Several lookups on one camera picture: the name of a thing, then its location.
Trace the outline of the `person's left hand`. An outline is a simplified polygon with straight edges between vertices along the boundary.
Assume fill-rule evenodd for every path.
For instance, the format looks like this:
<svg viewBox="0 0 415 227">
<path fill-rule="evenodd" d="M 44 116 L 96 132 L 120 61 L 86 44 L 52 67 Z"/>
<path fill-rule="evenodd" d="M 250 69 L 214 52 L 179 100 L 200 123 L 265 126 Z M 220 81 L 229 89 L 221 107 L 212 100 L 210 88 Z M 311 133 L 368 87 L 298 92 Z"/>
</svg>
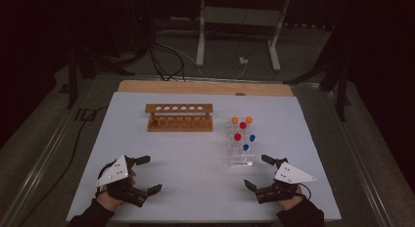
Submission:
<svg viewBox="0 0 415 227">
<path fill-rule="evenodd" d="M 99 203 L 106 210 L 115 212 L 116 209 L 124 204 L 124 201 L 117 200 L 109 195 L 109 192 L 104 189 L 96 198 L 96 202 Z"/>
</svg>

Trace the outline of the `clear acrylic test tube rack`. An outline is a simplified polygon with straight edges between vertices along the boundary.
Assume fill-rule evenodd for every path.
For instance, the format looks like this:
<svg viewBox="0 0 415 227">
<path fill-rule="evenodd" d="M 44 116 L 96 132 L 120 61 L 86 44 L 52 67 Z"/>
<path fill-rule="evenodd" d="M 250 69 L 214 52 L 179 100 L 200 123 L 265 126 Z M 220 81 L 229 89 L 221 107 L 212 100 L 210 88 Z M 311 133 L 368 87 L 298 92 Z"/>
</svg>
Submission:
<svg viewBox="0 0 415 227">
<path fill-rule="evenodd" d="M 253 159 L 255 158 L 254 146 L 249 149 L 249 155 L 247 157 L 242 156 L 242 147 L 244 144 L 249 144 L 249 137 L 252 135 L 252 131 L 247 129 L 246 134 L 242 135 L 241 147 L 235 149 L 234 145 L 234 134 L 239 133 L 239 126 L 237 130 L 231 129 L 231 118 L 227 126 L 227 138 L 228 138 L 228 155 L 229 155 L 229 165 L 230 166 L 242 166 L 248 167 L 253 165 Z M 238 117 L 239 124 L 242 121 L 245 121 L 246 118 Z"/>
</svg>

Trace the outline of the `person's right hand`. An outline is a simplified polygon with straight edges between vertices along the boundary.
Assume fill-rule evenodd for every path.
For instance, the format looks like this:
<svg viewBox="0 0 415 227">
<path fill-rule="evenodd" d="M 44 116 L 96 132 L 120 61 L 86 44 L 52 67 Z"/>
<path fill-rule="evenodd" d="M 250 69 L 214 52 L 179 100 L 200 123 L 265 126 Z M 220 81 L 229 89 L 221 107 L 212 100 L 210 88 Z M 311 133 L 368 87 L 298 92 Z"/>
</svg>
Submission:
<svg viewBox="0 0 415 227">
<path fill-rule="evenodd" d="M 301 203 L 303 201 L 303 195 L 300 186 L 297 187 L 296 194 L 288 200 L 284 201 L 278 201 L 277 204 L 283 209 L 283 210 L 289 210 L 294 208 L 297 204 Z"/>
</svg>

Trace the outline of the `wooden table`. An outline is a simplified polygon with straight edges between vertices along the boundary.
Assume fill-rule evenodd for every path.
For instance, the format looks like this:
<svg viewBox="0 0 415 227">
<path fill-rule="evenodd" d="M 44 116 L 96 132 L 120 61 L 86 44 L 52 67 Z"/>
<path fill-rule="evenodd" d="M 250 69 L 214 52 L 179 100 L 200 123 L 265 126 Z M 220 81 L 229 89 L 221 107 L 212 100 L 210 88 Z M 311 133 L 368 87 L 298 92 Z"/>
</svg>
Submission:
<svg viewBox="0 0 415 227">
<path fill-rule="evenodd" d="M 294 95 L 291 87 L 285 84 L 238 83 L 238 82 L 198 82 L 198 81 L 155 81 L 122 80 L 118 92 L 164 93 L 164 94 L 207 94 L 234 96 L 283 96 Z"/>
</svg>

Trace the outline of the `white table mat board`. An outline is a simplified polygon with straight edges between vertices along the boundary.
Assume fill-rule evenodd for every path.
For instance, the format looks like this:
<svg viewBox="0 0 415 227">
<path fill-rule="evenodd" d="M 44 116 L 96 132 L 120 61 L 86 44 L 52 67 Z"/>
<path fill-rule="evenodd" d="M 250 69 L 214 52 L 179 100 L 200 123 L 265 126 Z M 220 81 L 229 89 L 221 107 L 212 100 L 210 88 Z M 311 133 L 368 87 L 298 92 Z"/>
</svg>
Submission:
<svg viewBox="0 0 415 227">
<path fill-rule="evenodd" d="M 210 132 L 150 132 L 150 103 L 210 103 Z M 290 164 L 314 176 L 309 183 L 312 202 L 328 220 L 341 214 L 325 170 L 311 138 L 299 101 L 295 97 L 254 97 L 194 94 L 114 93 L 94 148 L 69 209 L 75 216 L 94 196 L 94 184 L 102 167 L 121 156 L 150 156 L 136 168 L 137 185 L 161 191 L 144 205 L 121 206 L 114 219 L 122 222 L 261 222 L 274 221 L 279 206 L 259 204 L 245 183 L 266 187 L 273 181 L 274 166 L 254 158 L 250 167 L 229 163 L 231 117 L 250 116 L 256 139 L 253 151 Z"/>
</svg>

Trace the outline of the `dark equipment with red light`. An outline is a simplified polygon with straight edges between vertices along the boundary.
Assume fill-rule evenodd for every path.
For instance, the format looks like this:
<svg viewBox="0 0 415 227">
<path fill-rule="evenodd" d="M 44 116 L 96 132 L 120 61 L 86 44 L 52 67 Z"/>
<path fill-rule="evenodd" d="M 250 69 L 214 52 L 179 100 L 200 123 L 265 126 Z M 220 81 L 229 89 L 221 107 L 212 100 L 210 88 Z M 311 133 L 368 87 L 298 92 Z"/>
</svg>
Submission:
<svg viewBox="0 0 415 227">
<path fill-rule="evenodd" d="M 131 0 L 133 31 L 131 48 L 136 56 L 147 53 L 153 40 L 153 17 L 150 0 Z"/>
</svg>

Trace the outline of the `black tripod stand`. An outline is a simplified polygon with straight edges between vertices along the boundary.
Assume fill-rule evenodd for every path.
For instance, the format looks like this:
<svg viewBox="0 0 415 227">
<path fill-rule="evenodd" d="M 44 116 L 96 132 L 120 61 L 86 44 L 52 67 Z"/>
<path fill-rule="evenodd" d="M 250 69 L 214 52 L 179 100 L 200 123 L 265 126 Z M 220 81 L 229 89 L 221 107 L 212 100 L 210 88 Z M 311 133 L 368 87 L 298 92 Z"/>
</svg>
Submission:
<svg viewBox="0 0 415 227">
<path fill-rule="evenodd" d="M 332 91 L 337 87 L 336 112 L 342 121 L 345 117 L 346 78 L 351 58 L 350 48 L 353 46 L 348 29 L 338 24 L 332 31 L 312 70 L 290 80 L 285 84 L 297 85 L 305 80 L 324 72 L 319 84 L 322 91 Z"/>
<path fill-rule="evenodd" d="M 78 77 L 80 72 L 84 78 L 94 78 L 97 74 L 93 62 L 104 65 L 111 71 L 120 75 L 131 76 L 132 72 L 122 69 L 116 64 L 111 63 L 101 55 L 85 46 L 69 47 L 68 51 L 68 74 L 69 83 L 64 85 L 62 91 L 69 94 L 68 109 L 72 109 L 78 98 Z"/>
</svg>

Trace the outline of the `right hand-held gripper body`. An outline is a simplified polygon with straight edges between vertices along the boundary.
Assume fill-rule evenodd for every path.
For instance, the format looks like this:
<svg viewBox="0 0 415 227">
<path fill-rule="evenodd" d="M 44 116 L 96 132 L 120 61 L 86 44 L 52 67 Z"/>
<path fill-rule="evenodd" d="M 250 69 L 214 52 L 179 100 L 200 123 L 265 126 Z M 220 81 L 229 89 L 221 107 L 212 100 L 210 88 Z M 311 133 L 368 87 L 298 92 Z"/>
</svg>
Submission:
<svg viewBox="0 0 415 227">
<path fill-rule="evenodd" d="M 287 159 L 276 159 L 277 168 L 273 183 L 269 187 L 256 188 L 256 198 L 260 204 L 291 199 L 299 184 L 314 182 L 316 178 L 288 163 Z"/>
</svg>

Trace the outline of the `grey metal stand frame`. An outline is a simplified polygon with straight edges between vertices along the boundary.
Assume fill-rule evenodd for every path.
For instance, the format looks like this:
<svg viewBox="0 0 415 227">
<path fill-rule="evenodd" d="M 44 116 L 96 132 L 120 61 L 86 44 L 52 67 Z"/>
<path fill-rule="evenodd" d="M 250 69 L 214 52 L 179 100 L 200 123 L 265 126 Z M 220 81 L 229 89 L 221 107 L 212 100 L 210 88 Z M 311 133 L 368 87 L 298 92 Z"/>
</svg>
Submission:
<svg viewBox="0 0 415 227">
<path fill-rule="evenodd" d="M 269 26 L 275 29 L 273 36 L 267 40 L 269 57 L 274 71 L 281 69 L 281 64 L 276 50 L 276 44 L 282 30 L 290 0 L 283 0 L 279 10 L 260 10 L 232 7 L 212 7 L 201 0 L 199 41 L 196 55 L 196 66 L 202 67 L 205 60 L 206 23 L 227 23 Z"/>
</svg>

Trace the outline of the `aluminium frame rail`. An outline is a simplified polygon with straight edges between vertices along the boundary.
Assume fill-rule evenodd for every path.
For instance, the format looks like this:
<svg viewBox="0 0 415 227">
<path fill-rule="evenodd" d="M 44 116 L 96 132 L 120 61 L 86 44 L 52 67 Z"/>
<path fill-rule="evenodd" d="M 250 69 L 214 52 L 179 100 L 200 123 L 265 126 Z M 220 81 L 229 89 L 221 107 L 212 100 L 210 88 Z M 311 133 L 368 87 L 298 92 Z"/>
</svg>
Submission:
<svg viewBox="0 0 415 227">
<path fill-rule="evenodd" d="M 54 89 L 0 150 L 0 227 L 19 224 L 28 202 L 61 143 L 75 107 Z"/>
<path fill-rule="evenodd" d="M 380 195 L 370 177 L 370 174 L 363 163 L 363 159 L 358 152 L 357 146 L 352 140 L 351 135 L 346 129 L 346 124 L 340 120 L 336 111 L 336 99 L 331 92 L 322 92 L 322 95 L 328 104 L 331 115 L 334 117 L 341 137 L 346 144 L 346 152 L 350 156 L 350 160 L 355 170 L 355 173 L 360 181 L 361 187 L 365 193 L 366 199 L 371 206 L 377 222 L 380 227 L 395 227 L 390 215 L 385 209 L 385 206 L 380 198 Z"/>
</svg>

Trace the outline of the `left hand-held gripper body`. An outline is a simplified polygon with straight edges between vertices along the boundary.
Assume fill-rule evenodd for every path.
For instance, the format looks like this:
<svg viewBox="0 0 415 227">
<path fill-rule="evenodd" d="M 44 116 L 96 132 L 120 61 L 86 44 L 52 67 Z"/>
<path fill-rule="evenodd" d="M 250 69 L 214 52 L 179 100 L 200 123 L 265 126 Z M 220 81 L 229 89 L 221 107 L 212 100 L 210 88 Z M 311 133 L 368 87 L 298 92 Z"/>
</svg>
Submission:
<svg viewBox="0 0 415 227">
<path fill-rule="evenodd" d="M 131 183 L 133 159 L 135 158 L 121 156 L 106 164 L 101 169 L 94 185 L 97 189 L 95 196 L 98 197 L 99 193 L 106 189 L 111 197 L 141 207 L 147 199 L 147 193 L 134 188 Z"/>
</svg>

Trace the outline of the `wooden test tube rack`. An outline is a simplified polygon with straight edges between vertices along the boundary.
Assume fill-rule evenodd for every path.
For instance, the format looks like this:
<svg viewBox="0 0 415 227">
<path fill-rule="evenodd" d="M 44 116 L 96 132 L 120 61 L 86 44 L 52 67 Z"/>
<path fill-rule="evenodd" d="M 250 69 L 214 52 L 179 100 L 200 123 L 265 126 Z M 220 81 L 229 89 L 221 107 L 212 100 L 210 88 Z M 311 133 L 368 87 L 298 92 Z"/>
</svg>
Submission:
<svg viewBox="0 0 415 227">
<path fill-rule="evenodd" d="M 212 104 L 147 104 L 149 132 L 211 132 Z"/>
</svg>

